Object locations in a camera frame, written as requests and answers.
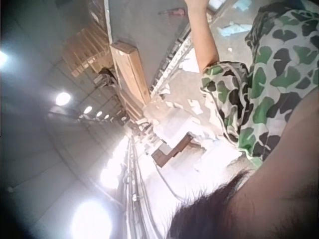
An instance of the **camouflage shirt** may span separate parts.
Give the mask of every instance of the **camouflage shirt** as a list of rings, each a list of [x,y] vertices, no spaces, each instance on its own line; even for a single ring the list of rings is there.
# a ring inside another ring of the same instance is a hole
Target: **camouflage shirt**
[[[245,38],[253,65],[208,67],[202,93],[216,106],[224,136],[250,159],[264,161],[297,104],[318,87],[319,15],[289,7],[259,10]]]

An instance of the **wooden box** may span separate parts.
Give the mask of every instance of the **wooden box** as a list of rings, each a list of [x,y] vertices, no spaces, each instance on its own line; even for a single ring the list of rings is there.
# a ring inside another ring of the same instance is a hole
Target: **wooden box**
[[[143,105],[149,103],[150,92],[145,82],[138,50],[127,43],[117,41],[111,45],[111,51],[129,91]]]

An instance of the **hand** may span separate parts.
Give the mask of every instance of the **hand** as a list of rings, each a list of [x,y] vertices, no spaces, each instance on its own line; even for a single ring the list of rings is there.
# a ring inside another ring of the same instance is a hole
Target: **hand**
[[[188,11],[206,11],[209,0],[184,0]]]

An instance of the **bright light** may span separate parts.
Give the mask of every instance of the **bright light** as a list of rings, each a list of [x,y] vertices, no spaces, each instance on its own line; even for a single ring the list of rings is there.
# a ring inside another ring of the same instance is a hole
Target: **bright light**
[[[110,189],[117,189],[119,186],[119,180],[108,169],[103,169],[100,180],[104,187],[107,187]]]
[[[63,106],[69,103],[70,99],[71,99],[71,96],[68,93],[62,92],[56,97],[55,103],[58,106]]]
[[[6,62],[7,59],[8,59],[8,56],[0,51],[0,68]]]
[[[120,162],[116,162],[115,160],[110,160],[108,162],[108,172],[110,175],[113,175],[115,177],[119,176],[122,172],[122,167],[120,165]]]
[[[123,161],[126,155],[125,151],[128,147],[128,143],[129,143],[129,138],[127,136],[124,136],[121,142],[115,148],[113,152],[113,158]]]
[[[74,239],[109,239],[111,230],[108,214],[101,204],[94,201],[79,206],[71,225]]]
[[[87,114],[92,110],[91,106],[88,106],[83,113]]]

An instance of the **skin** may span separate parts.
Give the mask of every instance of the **skin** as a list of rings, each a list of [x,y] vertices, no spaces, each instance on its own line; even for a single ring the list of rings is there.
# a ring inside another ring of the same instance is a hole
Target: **skin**
[[[185,0],[201,72],[219,61],[206,19],[208,0]],[[319,97],[312,91],[295,108],[281,140],[230,203],[240,232],[263,238],[289,218],[318,219]]]

